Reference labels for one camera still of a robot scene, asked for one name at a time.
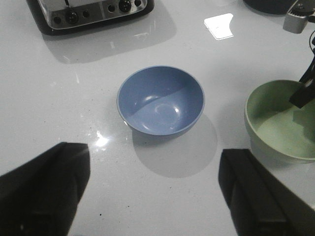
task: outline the white countertop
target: white countertop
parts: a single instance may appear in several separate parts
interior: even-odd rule
[[[204,25],[231,13],[233,37]],[[309,37],[282,29],[284,16],[242,0],[156,0],[148,15],[67,36],[45,36],[26,1],[0,9],[0,174],[55,144],[89,144],[91,177],[70,236],[234,236],[218,184],[224,148],[250,148],[249,93],[270,80],[299,80]],[[169,142],[145,142],[120,118],[116,95],[133,72],[170,65],[202,85],[197,124]],[[310,206],[315,164],[262,163]]]

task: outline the toaster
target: toaster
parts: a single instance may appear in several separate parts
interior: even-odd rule
[[[61,35],[133,19],[153,10],[154,0],[27,0],[39,30]]]

